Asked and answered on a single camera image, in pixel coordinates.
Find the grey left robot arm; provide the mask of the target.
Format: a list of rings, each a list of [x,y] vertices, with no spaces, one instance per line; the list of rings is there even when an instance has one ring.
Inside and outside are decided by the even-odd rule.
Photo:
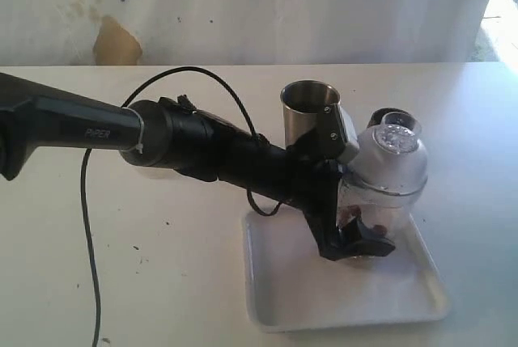
[[[10,74],[1,77],[1,173],[13,180],[38,147],[116,150],[136,167],[217,180],[299,209],[328,260],[387,256],[395,246],[358,210],[338,223],[342,168],[317,134],[283,149],[195,108],[185,97],[117,107]]]

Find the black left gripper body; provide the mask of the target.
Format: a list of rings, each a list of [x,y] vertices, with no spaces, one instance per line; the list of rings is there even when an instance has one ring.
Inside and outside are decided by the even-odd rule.
[[[286,202],[300,210],[321,257],[342,258],[341,239],[336,226],[338,211],[338,164],[327,159],[315,128],[285,150],[288,196]]]

